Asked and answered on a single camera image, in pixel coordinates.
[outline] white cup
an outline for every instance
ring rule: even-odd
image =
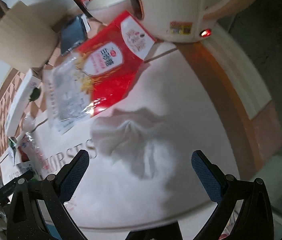
[[[130,0],[91,0],[86,8],[95,19],[105,25],[125,10],[133,13]]]

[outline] red indicator light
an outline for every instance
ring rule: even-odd
[[[200,36],[203,37],[203,38],[209,37],[211,35],[211,33],[212,33],[211,29],[206,29],[206,30],[200,32]]]

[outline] cardboard box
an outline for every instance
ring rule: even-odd
[[[32,69],[29,69],[15,94],[9,113],[6,117],[4,128],[7,136],[15,135],[25,108],[29,103],[30,95],[35,87],[39,87],[40,83],[41,80],[37,73]]]

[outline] red package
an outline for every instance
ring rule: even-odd
[[[123,99],[154,43],[125,11],[78,48],[83,55],[78,68],[88,77],[83,87],[91,94],[92,116]]]

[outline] white cloth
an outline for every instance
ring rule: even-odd
[[[98,117],[92,124],[91,138],[97,154],[119,160],[140,179],[152,179],[155,174],[153,138],[163,125],[146,110],[115,111],[110,117]]]

